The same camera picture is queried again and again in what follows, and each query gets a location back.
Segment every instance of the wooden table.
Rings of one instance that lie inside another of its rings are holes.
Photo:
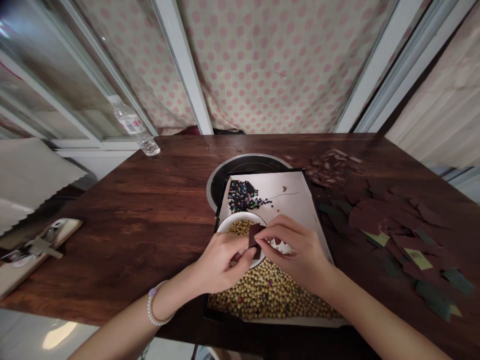
[[[200,257],[214,230],[206,197],[211,172],[241,154],[296,156],[297,166],[337,148],[365,161],[365,178],[399,185],[424,201],[454,230],[442,243],[476,286],[458,303],[463,317],[446,323],[423,304],[412,284],[388,277],[372,258],[326,231],[337,266],[455,359],[480,354],[480,207],[400,148],[375,134],[160,136],[159,156],[137,151],[65,208],[60,216],[84,225],[0,306],[102,325],[148,290]],[[228,325],[203,317],[197,298],[178,311],[159,337],[270,358],[371,358],[373,350],[350,326]]]

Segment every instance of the induction cooktop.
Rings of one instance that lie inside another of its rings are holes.
[[[291,169],[282,159],[267,154],[243,154],[222,162],[210,175],[206,183],[206,197],[213,211],[222,202],[223,190],[230,173],[272,173]]]

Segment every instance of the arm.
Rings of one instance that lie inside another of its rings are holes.
[[[218,232],[213,235],[203,255],[196,262],[164,283],[153,299],[156,319],[168,319],[180,307],[201,294],[218,293],[231,288],[247,272],[255,248],[247,250],[249,239]],[[238,263],[230,267],[230,259],[240,252]],[[148,295],[117,314],[70,357],[70,360],[136,360],[153,339],[158,326],[147,315]]]
[[[282,254],[266,241],[277,238],[295,254]],[[388,310],[325,257],[317,234],[279,215],[255,236],[279,268],[340,312],[382,359],[449,359],[425,336]]]

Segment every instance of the small bowl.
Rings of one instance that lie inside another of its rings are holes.
[[[218,233],[226,233],[227,230],[229,229],[230,225],[233,223],[240,221],[240,220],[248,220],[251,221],[254,224],[260,224],[263,226],[267,226],[267,223],[258,215],[248,212],[248,211],[240,211],[240,212],[235,212],[232,215],[227,216],[218,226]],[[256,267],[258,264],[260,264],[263,260],[265,259],[265,254],[263,250],[260,252],[260,259],[258,260],[252,260],[250,269],[253,269]]]

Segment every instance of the pearl bracelet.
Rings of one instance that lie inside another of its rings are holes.
[[[161,327],[163,325],[165,325],[166,323],[168,323],[170,320],[172,320],[172,318],[174,317],[176,311],[172,314],[172,316],[170,316],[167,320],[165,321],[159,321],[155,318],[154,314],[152,313],[152,303],[154,301],[154,297],[155,295],[157,295],[157,292],[159,290],[159,287],[161,287],[163,284],[165,284],[168,280],[165,280],[165,281],[162,281],[161,283],[159,283],[157,286],[155,286],[154,288],[152,288],[149,292],[148,292],[148,304],[147,304],[147,313],[148,313],[148,318],[150,319],[151,323],[155,326],[158,326],[158,327]]]

